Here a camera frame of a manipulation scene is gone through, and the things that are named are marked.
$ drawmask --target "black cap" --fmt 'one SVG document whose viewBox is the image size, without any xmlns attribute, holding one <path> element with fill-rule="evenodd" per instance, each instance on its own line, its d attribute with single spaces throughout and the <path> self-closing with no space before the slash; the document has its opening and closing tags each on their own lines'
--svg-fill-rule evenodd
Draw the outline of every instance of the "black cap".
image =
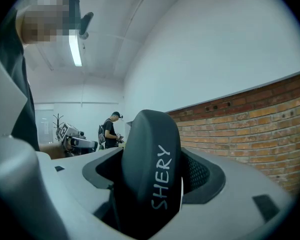
<svg viewBox="0 0 300 240">
<path fill-rule="evenodd" d="M 120 113 L 117 112 L 117 111 L 113 112 L 112 115 L 113 115 L 113 116 L 118 116 L 118 117 L 120 117 Z"/>
</svg>

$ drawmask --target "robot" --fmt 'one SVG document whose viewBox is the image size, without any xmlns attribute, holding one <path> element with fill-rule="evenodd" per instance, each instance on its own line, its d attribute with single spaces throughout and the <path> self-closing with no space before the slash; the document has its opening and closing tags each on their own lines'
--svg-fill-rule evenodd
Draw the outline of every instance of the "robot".
<svg viewBox="0 0 300 240">
<path fill-rule="evenodd" d="M 68 123 L 60 135 L 93 147 Z M 181 148 L 176 123 L 153 110 L 136 116 L 125 149 L 51 160 L 0 136 L 0 197 L 52 240 L 264 239 L 293 204 L 253 167 Z"/>
<path fill-rule="evenodd" d="M 71 145 L 72 150 L 65 152 L 66 157 L 96 152 L 98 147 L 98 142 L 87 140 L 83 131 L 79 131 L 67 122 L 65 122 L 60 131 L 58 131 L 57 139 L 64 146 L 66 146 L 67 143 Z"/>
</svg>

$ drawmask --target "headrest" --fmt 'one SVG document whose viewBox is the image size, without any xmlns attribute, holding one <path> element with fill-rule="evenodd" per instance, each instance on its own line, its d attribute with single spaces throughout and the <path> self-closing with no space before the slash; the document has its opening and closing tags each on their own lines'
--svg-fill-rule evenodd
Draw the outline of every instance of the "headrest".
<svg viewBox="0 0 300 240">
<path fill-rule="evenodd" d="M 123 228 L 128 235 L 149 238 L 179 211 L 180 157 L 174 120 L 163 112 L 142 110 L 133 121 L 121 160 L 121 213 L 132 226 Z"/>
</svg>

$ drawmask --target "white ceiling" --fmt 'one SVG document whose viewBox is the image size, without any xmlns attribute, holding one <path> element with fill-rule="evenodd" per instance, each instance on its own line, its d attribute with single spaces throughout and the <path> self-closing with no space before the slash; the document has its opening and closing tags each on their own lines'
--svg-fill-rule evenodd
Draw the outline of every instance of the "white ceiling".
<svg viewBox="0 0 300 240">
<path fill-rule="evenodd" d="M 123 79 L 148 34 L 177 0 L 80 0 L 81 16 L 93 12 L 89 37 L 79 39 L 82 67 L 75 67 L 68 37 L 30 45 L 25 59 L 32 70 L 85 72 L 99 78 Z M 23 0 L 20 5 L 29 3 Z"/>
</svg>

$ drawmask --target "backpack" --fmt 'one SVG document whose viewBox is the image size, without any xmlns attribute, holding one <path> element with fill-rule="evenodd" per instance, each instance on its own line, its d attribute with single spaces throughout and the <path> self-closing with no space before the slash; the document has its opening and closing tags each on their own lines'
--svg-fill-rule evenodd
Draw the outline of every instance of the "backpack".
<svg viewBox="0 0 300 240">
<path fill-rule="evenodd" d="M 99 130 L 98 130 L 99 145 L 101 145 L 102 143 L 104 143 L 106 141 L 105 132 L 104 132 L 104 124 L 108 121 L 111 121 L 111 120 L 107 119 L 104 121 L 103 124 L 99 125 Z"/>
</svg>

